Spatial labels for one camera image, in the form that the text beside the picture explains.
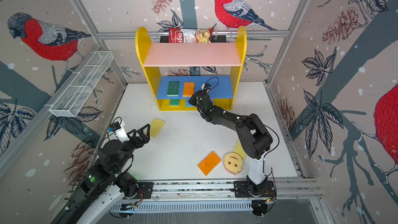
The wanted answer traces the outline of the dark green sponge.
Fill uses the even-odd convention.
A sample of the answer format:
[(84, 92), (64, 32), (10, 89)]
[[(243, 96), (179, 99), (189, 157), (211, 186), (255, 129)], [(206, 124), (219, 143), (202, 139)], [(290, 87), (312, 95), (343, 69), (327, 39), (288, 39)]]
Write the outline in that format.
[(179, 95), (180, 82), (179, 81), (170, 81), (167, 88), (167, 96), (168, 97), (176, 97)]

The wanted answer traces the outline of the pale yellow sponge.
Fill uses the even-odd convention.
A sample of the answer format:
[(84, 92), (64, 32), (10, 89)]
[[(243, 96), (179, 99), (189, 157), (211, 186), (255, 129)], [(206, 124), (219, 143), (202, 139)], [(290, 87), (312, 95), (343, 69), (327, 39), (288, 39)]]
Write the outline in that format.
[(195, 93), (195, 82), (184, 82), (183, 85), (183, 97), (192, 97)]

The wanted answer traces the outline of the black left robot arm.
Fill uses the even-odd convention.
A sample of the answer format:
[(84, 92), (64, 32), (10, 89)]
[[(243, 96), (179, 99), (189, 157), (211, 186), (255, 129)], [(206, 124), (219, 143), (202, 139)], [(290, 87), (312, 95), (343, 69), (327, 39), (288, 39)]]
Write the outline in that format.
[(66, 203), (64, 209), (52, 221), (53, 224), (76, 224), (86, 210), (110, 186), (116, 186), (127, 198), (138, 197), (141, 203), (145, 193), (137, 179), (123, 170), (133, 152), (150, 141), (150, 124), (126, 133), (124, 138), (117, 136), (98, 150), (98, 158), (81, 177), (78, 187)]

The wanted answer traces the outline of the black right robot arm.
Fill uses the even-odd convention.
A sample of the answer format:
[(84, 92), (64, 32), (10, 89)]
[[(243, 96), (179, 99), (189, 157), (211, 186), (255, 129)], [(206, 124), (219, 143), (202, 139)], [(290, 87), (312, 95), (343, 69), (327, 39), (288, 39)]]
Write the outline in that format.
[(270, 151), (273, 142), (267, 126), (256, 114), (236, 115), (215, 106), (210, 99), (209, 91), (205, 87), (194, 93), (189, 99), (189, 104), (195, 106), (207, 122), (222, 125), (237, 133), (243, 151), (249, 157), (246, 189), (242, 192), (254, 197), (266, 195), (276, 198), (274, 183), (268, 182), (265, 172), (265, 156)]

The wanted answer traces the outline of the light green sponge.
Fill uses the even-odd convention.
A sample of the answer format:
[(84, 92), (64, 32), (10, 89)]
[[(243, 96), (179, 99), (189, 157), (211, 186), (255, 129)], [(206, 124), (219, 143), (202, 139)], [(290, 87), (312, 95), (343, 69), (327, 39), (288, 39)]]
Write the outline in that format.
[(174, 107), (178, 107), (180, 105), (180, 99), (171, 99), (170, 100), (170, 106)]

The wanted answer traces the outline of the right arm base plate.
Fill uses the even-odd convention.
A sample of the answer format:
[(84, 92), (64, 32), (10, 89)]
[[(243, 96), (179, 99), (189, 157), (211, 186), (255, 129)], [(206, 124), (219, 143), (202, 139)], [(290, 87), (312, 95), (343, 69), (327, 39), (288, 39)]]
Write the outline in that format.
[(276, 198), (276, 187), (270, 180), (255, 185), (251, 181), (235, 181), (233, 189), (236, 198)]

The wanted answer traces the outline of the orange sponge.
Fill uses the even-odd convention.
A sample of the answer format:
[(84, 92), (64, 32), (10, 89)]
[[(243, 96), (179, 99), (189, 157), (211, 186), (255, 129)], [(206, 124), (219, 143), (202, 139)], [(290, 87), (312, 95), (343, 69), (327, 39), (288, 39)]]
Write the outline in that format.
[(220, 157), (212, 151), (198, 164), (198, 168), (205, 176), (207, 176), (220, 162)]

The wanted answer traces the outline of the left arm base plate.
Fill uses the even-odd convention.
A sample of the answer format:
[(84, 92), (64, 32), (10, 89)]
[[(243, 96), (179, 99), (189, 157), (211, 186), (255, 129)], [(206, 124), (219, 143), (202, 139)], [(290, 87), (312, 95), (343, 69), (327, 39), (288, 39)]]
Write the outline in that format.
[(153, 182), (132, 183), (123, 191), (125, 199), (147, 200), (152, 196)]

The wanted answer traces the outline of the blue sponge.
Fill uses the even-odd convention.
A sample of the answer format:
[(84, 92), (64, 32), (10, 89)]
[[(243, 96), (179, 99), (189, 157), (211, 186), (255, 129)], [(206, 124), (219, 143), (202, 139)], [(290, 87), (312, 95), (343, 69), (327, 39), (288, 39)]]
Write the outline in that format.
[(186, 107), (195, 107), (195, 106), (189, 103), (189, 99), (186, 99)]

